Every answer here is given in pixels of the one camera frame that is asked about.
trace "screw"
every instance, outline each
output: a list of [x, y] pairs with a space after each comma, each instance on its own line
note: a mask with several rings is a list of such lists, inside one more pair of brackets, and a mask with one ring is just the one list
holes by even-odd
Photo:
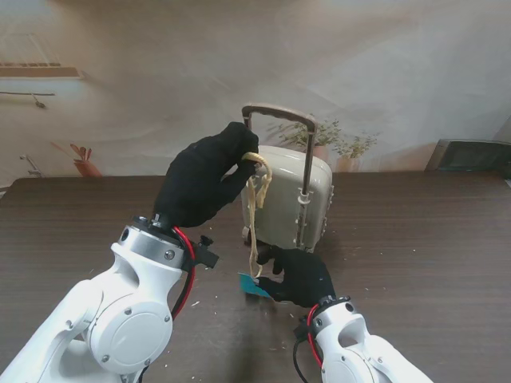
[[169, 260], [169, 261], [170, 261], [171, 259], [174, 259], [174, 255], [175, 255], [175, 254], [176, 254], [176, 253], [174, 253], [174, 250], [167, 250], [167, 251], [165, 252], [165, 259], [167, 259], [167, 260]]

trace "blue tag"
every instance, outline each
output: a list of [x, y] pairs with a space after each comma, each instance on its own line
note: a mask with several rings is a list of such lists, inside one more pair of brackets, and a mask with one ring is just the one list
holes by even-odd
[[271, 298], [271, 296], [266, 291], [256, 285], [254, 279], [252, 279], [250, 275], [243, 273], [238, 273], [238, 275], [240, 276], [241, 290], [243, 290], [245, 293], [259, 295], [260, 297], [265, 298]]

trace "red cable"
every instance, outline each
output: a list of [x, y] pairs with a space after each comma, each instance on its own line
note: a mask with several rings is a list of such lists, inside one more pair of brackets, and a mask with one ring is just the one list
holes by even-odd
[[192, 259], [192, 267], [190, 267], [189, 273], [190, 273], [190, 275], [192, 277], [191, 277], [191, 280], [190, 280], [191, 282], [187, 286], [186, 295], [184, 296], [183, 302], [181, 302], [179, 307], [177, 307], [177, 310], [176, 310], [176, 313], [174, 314], [174, 318], [173, 319], [175, 319], [177, 317], [177, 315], [180, 313], [180, 311], [183, 309], [184, 303], [188, 299], [188, 296], [190, 295], [190, 291], [192, 291], [193, 280], [195, 279], [195, 266], [194, 266], [194, 264], [195, 264], [195, 262], [194, 262], [195, 261], [195, 251], [193, 250], [193, 246], [190, 243], [190, 240], [188, 239], [186, 234], [183, 231], [181, 231], [179, 227], [175, 226], [174, 230], [184, 240], [184, 243], [186, 244], [186, 247], [188, 248], [188, 252], [190, 253], [190, 258]]
[[[312, 308], [311, 308], [311, 311], [309, 311], [309, 314], [307, 316], [307, 327], [310, 329], [311, 328], [311, 323], [312, 323], [312, 315], [314, 314], [314, 312], [317, 310], [317, 308], [319, 307], [318, 304], [314, 305]], [[314, 346], [314, 340], [312, 339], [312, 333], [311, 331], [309, 331], [309, 334], [307, 334], [307, 338], [309, 339], [309, 344], [311, 345], [311, 348], [312, 348], [312, 354], [314, 355], [314, 359], [316, 360], [316, 362], [318, 362], [318, 365], [319, 365], [319, 368], [321, 368], [321, 366], [323, 365], [323, 363], [321, 362], [321, 358], [319, 357], [318, 355], [318, 352], [316, 351], [316, 348]]]

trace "black glove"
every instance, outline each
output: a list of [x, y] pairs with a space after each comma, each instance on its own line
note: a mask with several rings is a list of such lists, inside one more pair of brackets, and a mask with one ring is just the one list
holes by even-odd
[[282, 283], [259, 277], [259, 287], [279, 301], [291, 301], [301, 307], [313, 307], [321, 298], [335, 298], [334, 286], [327, 266], [317, 255], [299, 249], [284, 250], [270, 246], [259, 254], [257, 263], [273, 261], [273, 274], [284, 271]]
[[[232, 122], [222, 133], [205, 137], [179, 153], [154, 204], [162, 226], [199, 226], [234, 201], [256, 173], [256, 163], [241, 157], [258, 152], [258, 143], [257, 135], [244, 124]], [[235, 164], [238, 169], [223, 178]]]

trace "dark wood table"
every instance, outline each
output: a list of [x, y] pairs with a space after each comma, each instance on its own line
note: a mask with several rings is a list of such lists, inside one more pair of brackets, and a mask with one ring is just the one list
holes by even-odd
[[[110, 244], [133, 215], [150, 214], [161, 182], [27, 179], [0, 199], [0, 370], [76, 282], [112, 264]], [[249, 253], [242, 226], [236, 202], [187, 230], [213, 237], [221, 258], [214, 270], [198, 267], [169, 353], [147, 383], [299, 381], [292, 330], [305, 311], [240, 291], [236, 272], [247, 270]], [[359, 173], [335, 176], [317, 253], [370, 332], [435, 382], [480, 383], [509, 381], [510, 249], [511, 189], [497, 176]], [[320, 382], [305, 345], [299, 362]]]

